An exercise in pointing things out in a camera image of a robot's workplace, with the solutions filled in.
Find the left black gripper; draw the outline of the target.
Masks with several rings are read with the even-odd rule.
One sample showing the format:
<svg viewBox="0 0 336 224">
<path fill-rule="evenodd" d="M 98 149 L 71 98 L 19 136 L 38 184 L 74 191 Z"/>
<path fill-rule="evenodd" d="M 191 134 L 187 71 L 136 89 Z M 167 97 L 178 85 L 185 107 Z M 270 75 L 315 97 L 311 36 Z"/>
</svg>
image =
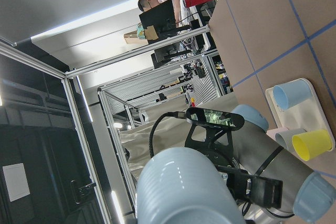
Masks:
<svg viewBox="0 0 336 224">
<path fill-rule="evenodd" d="M 193 139 L 197 128 L 192 125 L 185 141 L 185 147 L 205 155 L 219 172 L 228 175 L 226 185 L 237 204 L 256 204 L 264 208 L 280 208 L 283 182 L 277 179 L 251 175 L 241 169 L 234 157 L 232 129 L 228 127 L 203 127 L 205 141 Z"/>
</svg>

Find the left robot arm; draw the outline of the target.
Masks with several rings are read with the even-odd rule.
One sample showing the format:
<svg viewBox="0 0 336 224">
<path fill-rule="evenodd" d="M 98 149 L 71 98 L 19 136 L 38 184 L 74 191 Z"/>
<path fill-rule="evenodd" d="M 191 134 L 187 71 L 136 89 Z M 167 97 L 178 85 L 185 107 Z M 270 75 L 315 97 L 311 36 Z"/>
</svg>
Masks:
<svg viewBox="0 0 336 224">
<path fill-rule="evenodd" d="M 206 138 L 188 136 L 187 147 L 206 155 L 229 173 L 234 197 L 244 203 L 242 214 L 256 222 L 280 222 L 297 216 L 313 223 L 335 202 L 335 188 L 267 135 L 267 120 L 253 107 L 230 112 L 191 107 L 185 113 Z"/>
</svg>

